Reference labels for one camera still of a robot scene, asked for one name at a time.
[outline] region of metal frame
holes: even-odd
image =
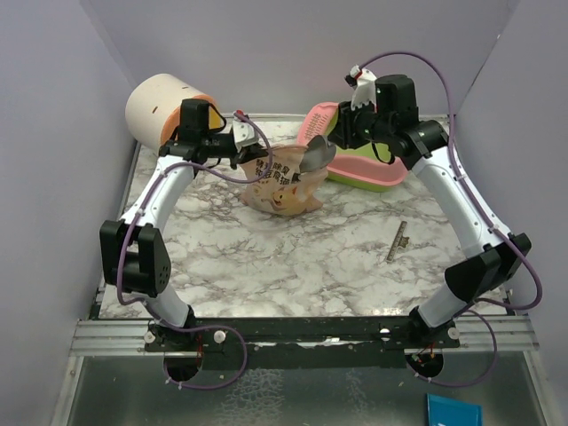
[[[262,121],[289,121],[301,122],[305,115],[302,114],[251,114],[252,119]],[[445,116],[432,116],[430,119],[438,119],[446,122]],[[130,193],[130,186],[134,178],[140,144],[137,144],[132,156],[129,175],[124,194],[119,206],[122,214]],[[97,293],[93,301],[91,318],[97,318],[102,296],[106,284],[101,277]],[[489,315],[489,320],[495,335],[499,351],[522,351],[525,354],[530,379],[535,389],[545,422],[550,426],[562,425],[562,415],[556,403],[556,397],[548,382],[548,377],[540,362],[537,350],[539,344],[531,322],[527,316],[512,315]],[[485,324],[477,317],[461,317],[456,320],[456,327],[460,333],[461,347],[455,349],[436,350],[440,352],[488,352],[493,350],[491,336],[487,332]],[[67,370],[58,402],[55,406],[51,426],[63,426],[68,424],[69,416],[73,407],[75,393],[79,384],[83,367],[83,357],[126,357],[126,356],[168,356],[168,357],[195,357],[196,352],[146,352],[144,335],[148,330],[148,320],[145,319],[90,319],[80,320],[75,329]],[[351,344],[351,342],[339,342],[339,344]],[[407,349],[405,353],[412,353],[422,348]]]
[[[61,386],[57,404],[55,405],[55,411],[51,418],[51,426],[64,426],[68,424],[82,367],[83,357],[69,357],[63,385]]]
[[[542,365],[540,354],[537,351],[526,351],[525,360],[540,410],[544,416],[544,422],[549,426],[563,426],[562,411],[552,390],[547,372]]]
[[[508,315],[489,315],[486,317],[497,337],[500,351],[535,351],[539,344],[528,317]],[[461,347],[437,351],[448,352],[488,352],[493,350],[491,336],[485,324],[477,317],[461,317],[455,321],[460,332]],[[195,357],[196,352],[147,352],[144,335],[148,331],[148,320],[111,319],[79,321],[71,344],[74,357],[132,357],[167,356]],[[354,344],[353,341],[334,341],[334,344]],[[321,344],[321,342],[301,342],[302,346]],[[414,353],[422,348],[407,349]]]

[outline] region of screw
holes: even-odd
[[[154,343],[154,341],[156,340],[156,336],[152,334],[151,331],[147,331],[146,334],[144,335],[144,342],[146,343]]]
[[[447,335],[452,340],[458,340],[460,338],[460,330],[458,330],[456,327],[450,327],[447,329]]]
[[[213,340],[214,340],[216,343],[222,343],[222,342],[225,341],[225,339],[226,339],[226,333],[225,333],[225,331],[218,330],[218,331],[216,331],[215,334],[213,335]]]

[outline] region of white knob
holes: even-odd
[[[146,332],[146,334],[144,335],[144,342],[150,344],[153,343],[154,340],[156,340],[156,336],[153,335],[150,331]]]
[[[216,343],[222,343],[224,342],[226,339],[226,333],[225,331],[222,330],[218,330],[215,332],[215,334],[213,335],[213,340],[215,340]]]

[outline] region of black mounting bracket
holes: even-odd
[[[123,220],[107,220],[100,227],[100,251],[105,282],[116,285],[118,261],[128,226]],[[122,275],[122,291],[136,291],[157,297],[168,285],[171,261],[159,229],[151,225],[136,226],[129,246],[138,251],[126,252]]]
[[[196,327],[211,326],[210,332],[199,334],[200,339],[172,334],[151,324],[148,331],[155,340],[145,349],[200,351],[203,368],[238,369],[242,362],[241,343],[230,332],[223,343],[216,343],[212,333],[216,324],[233,327],[242,334],[247,344],[248,368],[402,368],[406,365],[404,349],[421,349],[432,343],[439,349],[460,345],[459,340],[449,336],[448,330],[455,327],[452,321],[425,342],[416,338],[408,317],[218,318],[196,320]]]

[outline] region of snack bag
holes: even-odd
[[[295,216],[319,209],[323,203],[313,193],[327,177],[325,165],[301,172],[307,146],[291,145],[273,148],[272,167],[266,178],[247,185],[241,200],[253,209],[281,216]],[[260,176],[268,156],[241,165],[248,179]]]

